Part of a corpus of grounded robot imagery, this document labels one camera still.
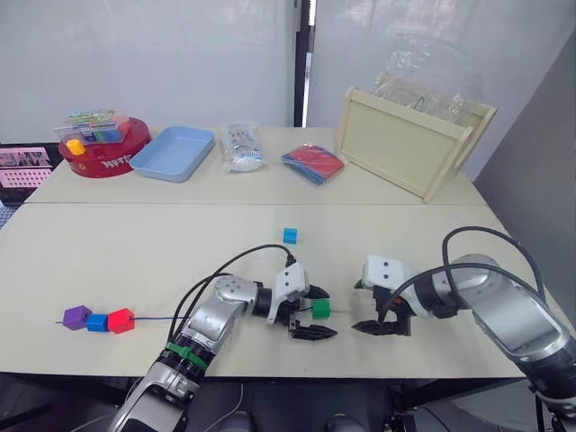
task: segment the red round container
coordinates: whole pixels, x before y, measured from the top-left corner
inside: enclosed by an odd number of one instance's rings
[[[112,177],[132,170],[130,159],[151,140],[148,126],[142,120],[130,117],[130,125],[123,142],[117,144],[89,144],[86,152],[74,156],[66,146],[67,139],[58,145],[58,151],[76,174],[84,177]]]

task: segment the wooden frame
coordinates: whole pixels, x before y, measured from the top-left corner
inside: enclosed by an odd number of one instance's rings
[[[337,147],[354,164],[429,202],[458,173],[495,112],[478,104],[459,125],[352,87]]]

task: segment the pink pegboard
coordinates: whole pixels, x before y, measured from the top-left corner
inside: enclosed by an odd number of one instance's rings
[[[49,168],[18,168],[0,170],[2,187],[40,187],[48,178]]]

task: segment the purple cube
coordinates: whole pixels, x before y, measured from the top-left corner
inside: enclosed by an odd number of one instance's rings
[[[66,309],[62,324],[71,330],[83,329],[86,327],[86,320],[90,315],[92,315],[92,311],[84,305]]]

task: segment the light blue tray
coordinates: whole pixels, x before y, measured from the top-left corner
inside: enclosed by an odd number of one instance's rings
[[[138,174],[169,182],[183,182],[214,147],[209,130],[171,126],[160,132],[130,160]]]

